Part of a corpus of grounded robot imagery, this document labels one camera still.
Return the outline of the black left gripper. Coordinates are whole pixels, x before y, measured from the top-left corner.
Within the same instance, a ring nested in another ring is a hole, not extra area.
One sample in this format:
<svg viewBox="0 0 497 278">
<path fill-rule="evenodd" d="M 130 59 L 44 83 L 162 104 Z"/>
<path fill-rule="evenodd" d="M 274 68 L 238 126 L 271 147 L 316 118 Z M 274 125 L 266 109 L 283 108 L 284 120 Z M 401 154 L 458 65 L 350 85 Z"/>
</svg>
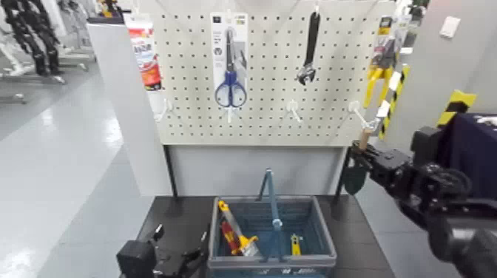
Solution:
<svg viewBox="0 0 497 278">
<path fill-rule="evenodd" d="M 158 242 L 164 235 L 163 225 L 160 223 L 154 230 L 152 235 L 152 240 Z M 166 273 L 160 269 L 154 270 L 154 277 L 160 278 L 187 278 L 192 277 L 206 264 L 208 258 L 208 251 L 204 249 L 209 248 L 209 231 L 204 231 L 201 240 L 200 247 L 193 249 L 191 251 L 183 252 L 180 255 L 180 262 L 177 267 L 173 268 L 172 273 Z"/>
</svg>

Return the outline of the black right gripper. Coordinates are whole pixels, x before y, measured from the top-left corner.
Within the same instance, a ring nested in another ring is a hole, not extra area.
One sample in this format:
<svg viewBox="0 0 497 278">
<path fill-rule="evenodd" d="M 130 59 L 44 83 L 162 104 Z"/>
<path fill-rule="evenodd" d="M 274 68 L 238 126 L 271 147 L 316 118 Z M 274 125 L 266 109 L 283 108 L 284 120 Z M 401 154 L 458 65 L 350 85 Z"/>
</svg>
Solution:
<svg viewBox="0 0 497 278">
<path fill-rule="evenodd" d="M 370 179 L 395 199 L 409 197 L 410 162 L 411 158 L 398 149 L 383 152 L 370 143 L 363 148 L 349 147 L 348 167 L 370 171 Z"/>
</svg>

